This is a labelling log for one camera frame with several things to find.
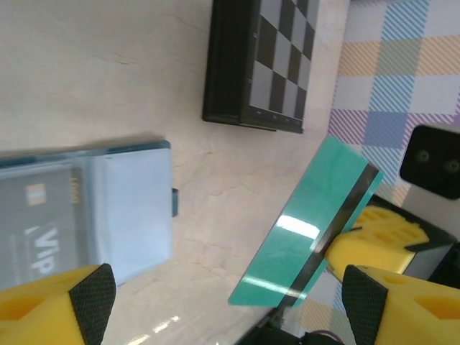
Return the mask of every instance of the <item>black and white checkered pattern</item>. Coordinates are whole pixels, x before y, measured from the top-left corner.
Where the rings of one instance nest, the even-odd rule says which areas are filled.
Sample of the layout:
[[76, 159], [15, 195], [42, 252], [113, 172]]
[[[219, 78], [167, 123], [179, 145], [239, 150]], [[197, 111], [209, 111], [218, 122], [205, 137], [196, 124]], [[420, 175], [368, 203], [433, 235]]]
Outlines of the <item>black and white checkered pattern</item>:
[[249, 105], [303, 119], [319, 0], [261, 0]]

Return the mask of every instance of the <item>chessboard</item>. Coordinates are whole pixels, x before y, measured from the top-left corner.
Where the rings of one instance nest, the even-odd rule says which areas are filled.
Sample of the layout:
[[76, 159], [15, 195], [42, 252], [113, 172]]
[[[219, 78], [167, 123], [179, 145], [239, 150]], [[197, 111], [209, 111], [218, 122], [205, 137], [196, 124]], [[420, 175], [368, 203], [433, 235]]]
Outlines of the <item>chessboard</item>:
[[302, 132], [319, 0], [214, 0], [203, 119]]

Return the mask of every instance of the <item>white marble surface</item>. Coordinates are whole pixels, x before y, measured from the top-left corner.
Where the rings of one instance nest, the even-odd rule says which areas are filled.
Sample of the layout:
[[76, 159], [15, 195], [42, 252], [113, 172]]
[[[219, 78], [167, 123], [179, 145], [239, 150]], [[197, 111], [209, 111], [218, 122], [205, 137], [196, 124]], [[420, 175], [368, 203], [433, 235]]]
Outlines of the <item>white marble surface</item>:
[[180, 215], [167, 264], [122, 286], [105, 344], [232, 344], [226, 304], [326, 133], [349, 0], [322, 0], [305, 134], [201, 121], [211, 0], [1, 0], [0, 150], [164, 136]]

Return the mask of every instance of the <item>black magnetic stripe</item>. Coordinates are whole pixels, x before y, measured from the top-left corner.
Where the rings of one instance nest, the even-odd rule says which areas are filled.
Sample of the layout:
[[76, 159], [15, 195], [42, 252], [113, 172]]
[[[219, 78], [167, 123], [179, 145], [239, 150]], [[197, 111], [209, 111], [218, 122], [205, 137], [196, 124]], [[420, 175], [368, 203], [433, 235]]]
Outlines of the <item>black magnetic stripe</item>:
[[378, 172], [379, 170], [370, 164], [363, 169], [358, 180], [350, 190], [350, 193], [345, 198], [344, 203], [342, 203], [339, 211], [332, 219], [332, 222], [324, 232], [324, 235], [321, 237], [319, 243], [316, 245], [302, 269], [299, 271], [299, 274], [294, 279], [288, 290], [289, 295], [285, 295], [282, 298], [280, 304], [278, 305], [280, 308], [294, 306], [298, 299], [296, 295], [300, 295], [303, 292], [308, 282], [315, 274], [315, 271], [323, 261], [324, 254], [326, 253], [329, 245], [337, 237], [337, 235], [341, 233], [346, 222], [350, 219], [354, 210], [358, 207], [358, 204], [363, 199]]

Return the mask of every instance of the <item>plaid fabric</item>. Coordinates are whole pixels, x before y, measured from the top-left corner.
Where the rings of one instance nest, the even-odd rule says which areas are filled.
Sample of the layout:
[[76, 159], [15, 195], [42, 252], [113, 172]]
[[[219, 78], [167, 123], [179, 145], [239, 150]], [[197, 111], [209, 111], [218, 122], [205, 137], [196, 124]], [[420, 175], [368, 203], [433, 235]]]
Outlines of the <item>plaid fabric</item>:
[[[399, 206], [408, 184], [398, 170], [414, 127], [460, 126], [459, 13], [459, 0], [350, 5], [328, 131], [385, 172], [377, 193]], [[297, 322], [299, 335], [327, 330], [355, 344], [341, 284], [327, 272]]]

